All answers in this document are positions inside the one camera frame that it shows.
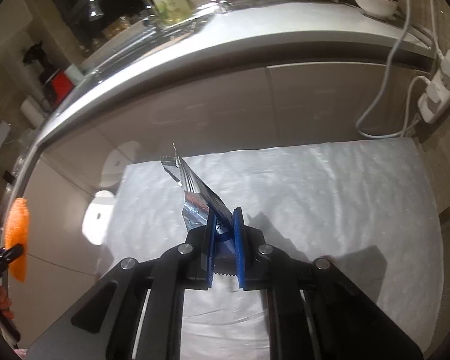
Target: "orange sponge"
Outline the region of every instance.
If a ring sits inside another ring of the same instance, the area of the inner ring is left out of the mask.
[[[22,283],[25,281],[27,274],[27,243],[28,243],[28,226],[30,216],[27,208],[27,200],[24,198],[16,198],[8,213],[5,223],[4,238],[5,248],[10,249],[16,244],[22,244],[24,251],[22,256],[13,261],[8,271]]]

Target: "cabinet door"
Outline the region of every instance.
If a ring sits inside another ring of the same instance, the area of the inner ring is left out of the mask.
[[[277,145],[265,68],[202,79],[153,95],[99,119],[115,146],[136,141],[135,162]]]
[[[50,165],[90,193],[101,189],[104,164],[113,145],[88,123],[68,133],[45,150]],[[131,161],[123,155],[124,166]]]
[[[93,196],[39,160],[25,188],[30,211],[28,253],[42,261],[94,275],[100,246],[82,234]]]
[[[280,145],[365,139],[355,122],[377,95],[384,65],[317,62],[268,69]],[[416,74],[402,67],[391,69],[387,91],[362,130],[380,135],[401,129],[408,84]],[[411,117],[420,90],[416,85]]]

